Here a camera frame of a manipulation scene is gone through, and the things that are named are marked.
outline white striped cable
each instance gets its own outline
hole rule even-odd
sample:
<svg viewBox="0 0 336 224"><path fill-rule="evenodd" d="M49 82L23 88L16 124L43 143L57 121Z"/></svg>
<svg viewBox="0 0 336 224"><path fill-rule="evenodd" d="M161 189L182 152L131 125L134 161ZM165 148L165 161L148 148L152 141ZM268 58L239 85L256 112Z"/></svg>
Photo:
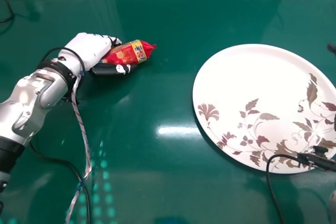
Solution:
<svg viewBox="0 0 336 224"><path fill-rule="evenodd" d="M90 175L90 173L92 171L91 154L90 154L90 148L89 148L88 138L86 136L86 131L85 131L85 127L84 127L84 124L83 124L83 120L80 117L80 114L79 114L79 111L78 111L78 107L77 107L77 104L76 104L76 92L77 92L78 84L80 82L82 74L83 74L83 72L81 72L78 75L78 77L76 79L76 82L73 85L73 89L72 89L72 93L71 93L71 101L72 101L72 107L74 109L74 112L76 114L76 117L77 117L77 120L78 120L78 123L79 123L80 130L82 132L82 137L83 137L84 146L85 146L85 154L86 154L85 175L84 175L84 177L82 179L82 182L79 184L79 186L78 186L78 188L76 190L75 195L73 196L73 198L71 200L71 204L70 204L67 216L66 216L66 224L70 223L70 218L71 218L71 215L72 215L72 212L73 212L73 208L74 208L74 206L76 204L76 201L78 199L79 192L80 192L80 190L81 190L81 188L83 186L84 181L88 179L88 177L89 177L89 175Z"/></svg>

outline yellow label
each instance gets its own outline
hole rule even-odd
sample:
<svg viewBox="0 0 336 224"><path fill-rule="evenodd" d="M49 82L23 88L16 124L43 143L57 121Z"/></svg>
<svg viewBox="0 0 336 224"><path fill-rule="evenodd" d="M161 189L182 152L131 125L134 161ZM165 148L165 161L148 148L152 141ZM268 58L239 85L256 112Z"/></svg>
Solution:
<svg viewBox="0 0 336 224"><path fill-rule="evenodd" d="M138 59L138 63L141 63L143 61L147 60L147 55L145 53L145 50L143 50L142 43L138 39L131 42L132 48L134 50L136 58Z"/></svg>

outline floral pattern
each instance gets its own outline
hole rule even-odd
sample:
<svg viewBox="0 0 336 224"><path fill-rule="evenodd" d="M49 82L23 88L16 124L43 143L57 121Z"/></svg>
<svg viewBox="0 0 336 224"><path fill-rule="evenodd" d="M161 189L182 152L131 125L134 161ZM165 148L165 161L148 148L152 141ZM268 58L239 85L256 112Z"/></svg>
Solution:
<svg viewBox="0 0 336 224"><path fill-rule="evenodd" d="M317 79L313 74L310 75L310 81L307 87L307 98L299 102L298 113L302 113L308 109L315 115L313 119L305 118L304 122L293 122L298 127L298 131L292 134L292 140L298 141L303 138L307 144L300 152L311 152L314 145L323 146L329 149L336 147L336 142L326 140L321 135L334 130L334 118L336 115L336 105L329 102L316 103L318 97ZM224 133L221 139L218 139L217 146L220 149L227 149L233 155L240 155L241 153L248 153L250 160L258 167L262 162L267 163L268 159L275 154L287 154L290 156L297 156L297 152L291 150L286 146L287 140L282 140L277 143L276 148L268 147L267 143L270 140L258 133L258 127L261 124L267 124L269 121L279 120L276 115L263 112L261 113L257 108L259 99L252 100L245 105L245 109L239 111L241 120L238 122L238 130L244 131L245 135L238 140L231 132ZM322 109L325 113L318 113L316 108ZM211 128L211 121L219 120L219 111L213 104L202 104L198 106L199 114L205 117L208 129ZM240 141L241 149L237 148L237 144L230 145L231 141ZM244 150L244 146L249 146L250 151ZM279 163L285 164L290 168L298 167L291 159L284 157L279 158Z"/></svg>

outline robotic arm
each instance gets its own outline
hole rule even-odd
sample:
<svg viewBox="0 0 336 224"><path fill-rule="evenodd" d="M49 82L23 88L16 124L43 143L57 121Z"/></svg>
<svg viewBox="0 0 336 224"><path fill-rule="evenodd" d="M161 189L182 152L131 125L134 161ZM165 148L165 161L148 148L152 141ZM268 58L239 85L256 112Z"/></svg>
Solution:
<svg viewBox="0 0 336 224"><path fill-rule="evenodd" d="M121 44L117 38L79 33L66 48L77 53L81 61L72 52L61 50L58 58L41 62L34 73L20 79L10 97L0 104L0 193L47 113L61 98L69 98L77 76L94 67L116 44Z"/></svg>

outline green table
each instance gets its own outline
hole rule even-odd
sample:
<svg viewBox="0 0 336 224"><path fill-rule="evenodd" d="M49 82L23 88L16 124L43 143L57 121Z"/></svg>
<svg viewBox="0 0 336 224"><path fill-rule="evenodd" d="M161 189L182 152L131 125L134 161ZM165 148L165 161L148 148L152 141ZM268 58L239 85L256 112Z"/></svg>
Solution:
<svg viewBox="0 0 336 224"><path fill-rule="evenodd" d="M134 74L87 75L78 94L95 164L88 185L94 223L279 223L265 173L227 157L200 130L192 107L194 78L214 53L263 43L303 56L336 83L335 59L326 50L336 41L335 0L10 2L17 15L0 24L1 101L48 49L64 46L78 32L158 46ZM33 142L83 172L82 138L70 104L50 112ZM329 223L326 205L335 178L315 170L272 176L288 223ZM1 223L63 223L76 186L67 168L27 150L0 195ZM85 223L82 196L72 223Z"/></svg>

